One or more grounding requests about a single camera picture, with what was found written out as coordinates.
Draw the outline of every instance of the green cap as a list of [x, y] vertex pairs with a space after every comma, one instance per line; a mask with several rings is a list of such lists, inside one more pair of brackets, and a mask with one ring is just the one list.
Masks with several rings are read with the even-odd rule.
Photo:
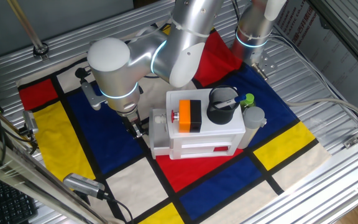
[[255, 97], [253, 96], [253, 94], [251, 93], [247, 93], [246, 94], [246, 99], [244, 100], [244, 102], [248, 105], [253, 104], [255, 100]]

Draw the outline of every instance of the white bottle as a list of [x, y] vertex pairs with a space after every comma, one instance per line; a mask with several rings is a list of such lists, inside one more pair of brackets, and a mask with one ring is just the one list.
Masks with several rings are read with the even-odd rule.
[[257, 106], [248, 108], [242, 114], [246, 133], [242, 137], [238, 149], [245, 149], [255, 136], [259, 128], [263, 128], [266, 124], [265, 112]]

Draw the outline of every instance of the keyboard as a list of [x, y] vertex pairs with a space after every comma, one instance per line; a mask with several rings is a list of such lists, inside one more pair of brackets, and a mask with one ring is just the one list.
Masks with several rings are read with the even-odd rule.
[[22, 223], [36, 214], [34, 199], [0, 181], [0, 223]]

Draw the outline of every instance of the red square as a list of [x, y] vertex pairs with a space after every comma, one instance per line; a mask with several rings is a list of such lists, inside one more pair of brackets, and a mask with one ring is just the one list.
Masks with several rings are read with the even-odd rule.
[[242, 150], [237, 149], [233, 156], [220, 156], [196, 159], [175, 159], [169, 156], [157, 156], [156, 160], [175, 192], [198, 180], [231, 160]]
[[194, 78], [205, 87], [239, 69], [241, 65], [242, 60], [232, 54], [218, 32], [213, 32], [205, 42]]
[[50, 79], [19, 90], [19, 95], [25, 110], [32, 110], [58, 98]]
[[215, 147], [214, 148], [214, 152], [226, 152], [227, 150], [229, 150], [229, 147], [227, 147], [227, 146]]

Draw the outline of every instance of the small bottle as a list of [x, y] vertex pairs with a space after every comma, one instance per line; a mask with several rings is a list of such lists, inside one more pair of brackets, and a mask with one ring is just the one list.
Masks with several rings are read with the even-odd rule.
[[240, 102], [241, 112], [244, 112], [247, 108], [256, 106], [255, 97], [251, 93], [246, 94], [246, 99]]
[[237, 146], [239, 149], [248, 147], [248, 144], [251, 142], [252, 138], [254, 138], [259, 128], [263, 128], [266, 124], [265, 112], [257, 106], [246, 109], [242, 114], [242, 118], [244, 119], [246, 133], [242, 137], [240, 144]]

